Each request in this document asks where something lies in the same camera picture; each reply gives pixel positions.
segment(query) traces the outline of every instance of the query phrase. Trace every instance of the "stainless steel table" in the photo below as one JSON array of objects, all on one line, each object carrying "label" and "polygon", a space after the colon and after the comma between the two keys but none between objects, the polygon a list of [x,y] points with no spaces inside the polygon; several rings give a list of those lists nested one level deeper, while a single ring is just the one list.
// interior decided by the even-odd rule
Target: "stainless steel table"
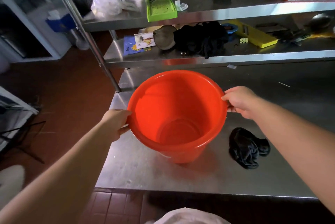
[{"label": "stainless steel table", "polygon": [[[222,89],[237,85],[335,132],[335,61],[194,68]],[[120,79],[111,108],[126,109],[134,89],[164,69],[132,68]],[[229,113],[220,134],[193,163],[169,163],[142,145],[128,131],[111,145],[96,187],[158,191],[314,198],[315,195],[272,146],[269,156],[259,157],[259,167],[245,170],[228,154],[228,137],[235,127],[264,137],[258,126],[240,114]]]}]

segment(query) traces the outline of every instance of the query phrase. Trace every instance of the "green plastic tray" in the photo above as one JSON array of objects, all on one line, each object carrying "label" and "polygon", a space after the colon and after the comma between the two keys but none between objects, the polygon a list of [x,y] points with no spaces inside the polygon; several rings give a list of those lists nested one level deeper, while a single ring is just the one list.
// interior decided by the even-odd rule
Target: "green plastic tray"
[{"label": "green plastic tray", "polygon": [[173,19],[178,13],[172,0],[146,0],[148,22]]}]

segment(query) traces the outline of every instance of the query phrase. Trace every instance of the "blue container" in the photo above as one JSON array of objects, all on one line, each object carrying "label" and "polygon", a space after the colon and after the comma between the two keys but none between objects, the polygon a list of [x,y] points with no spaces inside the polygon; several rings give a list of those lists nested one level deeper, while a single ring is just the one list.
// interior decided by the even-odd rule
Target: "blue container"
[{"label": "blue container", "polygon": [[67,33],[71,29],[76,28],[76,24],[74,23],[74,20],[72,19],[71,15],[68,13],[63,16],[61,19],[55,19],[55,20],[45,20],[46,23],[48,23],[49,27],[54,32],[62,32],[62,33]]}]

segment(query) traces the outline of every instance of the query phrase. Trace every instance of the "stainless steel shelf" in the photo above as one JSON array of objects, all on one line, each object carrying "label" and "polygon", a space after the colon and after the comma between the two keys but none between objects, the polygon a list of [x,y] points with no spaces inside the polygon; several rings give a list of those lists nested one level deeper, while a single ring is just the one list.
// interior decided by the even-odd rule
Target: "stainless steel shelf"
[{"label": "stainless steel shelf", "polygon": [[83,19],[87,32],[145,28],[167,24],[193,23],[202,21],[280,15],[300,12],[334,10],[335,2],[285,2],[283,0],[180,0],[188,9],[178,12],[175,19],[148,22],[145,0],[136,0],[139,12],[123,11],[116,16],[97,20],[90,12]]},{"label": "stainless steel shelf", "polygon": [[293,62],[303,60],[323,60],[335,58],[335,40],[332,38],[307,39],[302,45],[277,43],[267,48],[253,44],[240,44],[236,39],[225,44],[222,56],[205,59],[200,55],[182,55],[176,50],[162,51],[153,47],[151,51],[123,56],[123,39],[112,42],[104,59],[109,67],[151,67],[188,64],[248,64],[274,61]]}]

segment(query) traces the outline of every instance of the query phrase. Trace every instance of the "metal shelf leg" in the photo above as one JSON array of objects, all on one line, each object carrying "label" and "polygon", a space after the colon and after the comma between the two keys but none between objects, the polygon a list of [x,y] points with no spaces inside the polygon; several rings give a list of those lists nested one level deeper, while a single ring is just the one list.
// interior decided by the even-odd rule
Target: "metal shelf leg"
[{"label": "metal shelf leg", "polygon": [[103,55],[100,49],[98,48],[97,44],[95,43],[92,35],[84,30],[83,25],[82,25],[82,17],[77,7],[75,6],[74,2],[72,0],[62,0],[62,1],[64,5],[67,7],[67,9],[70,11],[71,16],[74,22],[76,23],[77,29],[82,33],[85,40],[88,42],[93,55],[95,56],[95,58],[97,59],[99,63],[99,66],[103,69],[107,77],[111,80],[115,88],[115,92],[117,93],[121,92],[121,89],[118,83],[116,82],[115,78],[113,77],[111,71],[106,67],[105,60],[103,59]]}]

